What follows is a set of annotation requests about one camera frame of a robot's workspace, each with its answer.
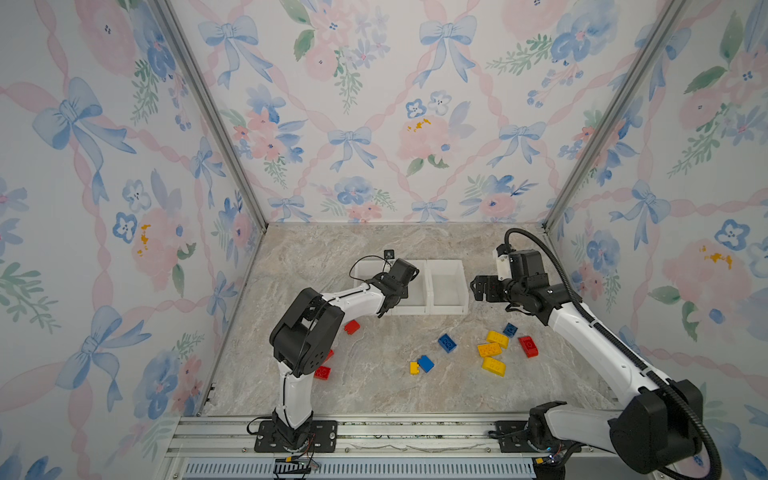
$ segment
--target blue toy block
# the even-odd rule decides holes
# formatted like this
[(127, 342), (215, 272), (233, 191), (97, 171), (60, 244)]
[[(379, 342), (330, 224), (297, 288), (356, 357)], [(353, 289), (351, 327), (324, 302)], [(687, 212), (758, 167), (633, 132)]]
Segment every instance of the blue toy block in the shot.
[(456, 348), (456, 342), (454, 342), (453, 339), (448, 336), (448, 333), (441, 336), (437, 343), (439, 343), (440, 346), (445, 349), (446, 353), (450, 353), (454, 348)]
[(504, 333), (509, 338), (512, 338), (515, 336), (515, 334), (518, 332), (518, 327), (512, 325), (511, 323), (507, 323), (507, 326), (504, 328)]
[(429, 370), (432, 369), (433, 366), (435, 366), (435, 363), (433, 363), (432, 360), (430, 360), (429, 357), (426, 355), (422, 355), (422, 358), (416, 360), (416, 363), (418, 363), (419, 366), (422, 367), (422, 370), (424, 370), (424, 373), (427, 373)]

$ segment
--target floral wallpaper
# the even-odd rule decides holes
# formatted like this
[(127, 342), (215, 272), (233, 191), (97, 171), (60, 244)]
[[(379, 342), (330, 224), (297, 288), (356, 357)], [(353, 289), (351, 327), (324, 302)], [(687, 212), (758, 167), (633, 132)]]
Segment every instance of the floral wallpaper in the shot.
[(259, 230), (145, 3), (0, 14), (0, 479), (151, 478)]
[[(768, 478), (766, 17), (765, 0), (692, 2), (550, 232), (593, 311), (701, 388), (734, 480)], [(703, 475), (706, 453), (680, 467)]]
[(268, 221), (351, 223), (543, 220), (664, 7), (171, 4)]

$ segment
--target small yellow block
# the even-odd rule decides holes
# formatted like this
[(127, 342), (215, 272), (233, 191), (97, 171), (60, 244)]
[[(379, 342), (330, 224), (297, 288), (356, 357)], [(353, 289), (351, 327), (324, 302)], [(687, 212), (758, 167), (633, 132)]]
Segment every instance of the small yellow block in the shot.
[(498, 376), (504, 376), (504, 373), (507, 371), (507, 366), (499, 362), (497, 359), (492, 359), (491, 357), (486, 357), (485, 360), (482, 361), (482, 368), (488, 370), (490, 373), (495, 373)]
[(489, 342), (496, 342), (499, 345), (503, 346), (504, 348), (507, 348), (509, 346), (509, 337), (506, 335), (502, 335), (499, 332), (488, 332), (488, 336), (485, 338)]
[(502, 346), (498, 343), (487, 343), (485, 345), (478, 345), (478, 352), (480, 356), (485, 358), (487, 356), (501, 355)]

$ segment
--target marble table surface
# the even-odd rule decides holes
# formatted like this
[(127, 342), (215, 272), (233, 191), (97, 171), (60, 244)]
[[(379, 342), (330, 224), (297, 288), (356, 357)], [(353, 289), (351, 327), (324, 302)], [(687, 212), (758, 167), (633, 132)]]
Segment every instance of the marble table surface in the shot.
[[(536, 231), (535, 226), (525, 226)], [(467, 283), (495, 273), (491, 251), (503, 242), (508, 225), (270, 225), (244, 297), (214, 373), (215, 400), (205, 415), (260, 415), (278, 396), (277, 361), (269, 344), (272, 328), (301, 289), (337, 292), (353, 286), (347, 274), (358, 258), (394, 249), (398, 258), (462, 260)], [(534, 244), (513, 236), (514, 248)], [(551, 283), (559, 283), (545, 259)], [(553, 400), (575, 406), (612, 409), (610, 389), (597, 372), (558, 334), (533, 316), (506, 313), (504, 303), (474, 301), (466, 316), (364, 316), (354, 335), (340, 331), (327, 381), (314, 380), (316, 414), (527, 412)], [(507, 322), (519, 331), (497, 359), (505, 377), (481, 368), (477, 345), (490, 329)], [(448, 333), (458, 344), (446, 353), (437, 339)], [(528, 359), (517, 337), (530, 335), (539, 355)], [(427, 355), (429, 373), (411, 376), (409, 363)]]

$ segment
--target building block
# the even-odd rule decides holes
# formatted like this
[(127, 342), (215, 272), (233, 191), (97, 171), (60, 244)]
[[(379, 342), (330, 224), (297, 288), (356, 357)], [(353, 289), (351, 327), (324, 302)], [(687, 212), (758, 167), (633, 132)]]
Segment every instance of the building block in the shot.
[(501, 355), (502, 346), (498, 343), (487, 343), (485, 345), (478, 345), (478, 351), (483, 358), (487, 356)]
[(315, 378), (320, 380), (327, 380), (328, 377), (331, 375), (331, 369), (327, 366), (319, 366), (317, 367), (317, 370), (315, 370)]
[(518, 332), (518, 327), (512, 325), (511, 323), (507, 323), (507, 326), (504, 328), (504, 333), (509, 338), (512, 338), (515, 336), (515, 334)]
[(503, 362), (499, 362), (491, 357), (487, 357), (482, 361), (482, 368), (498, 376), (504, 376), (507, 371), (507, 366)]
[(356, 332), (359, 329), (360, 329), (360, 324), (357, 323), (357, 320), (353, 320), (344, 326), (344, 331), (346, 332), (347, 335), (352, 335), (354, 332)]
[(445, 349), (446, 353), (450, 353), (453, 351), (454, 348), (456, 348), (456, 342), (454, 342), (453, 339), (448, 336), (448, 333), (441, 336), (437, 340), (437, 343), (439, 343), (440, 346)]
[(429, 370), (432, 369), (433, 366), (435, 366), (435, 363), (429, 359), (428, 356), (422, 355), (422, 358), (416, 360), (416, 363), (419, 364), (420, 367), (422, 367), (422, 370), (424, 370), (425, 373), (429, 372)]
[(507, 348), (509, 346), (509, 337), (506, 335), (502, 335), (499, 332), (488, 332), (488, 336), (485, 337), (486, 340), (488, 340), (489, 343), (498, 343), (503, 348)]
[(536, 344), (533, 343), (533, 339), (530, 336), (520, 337), (520, 345), (529, 359), (538, 355), (538, 348), (536, 348)]

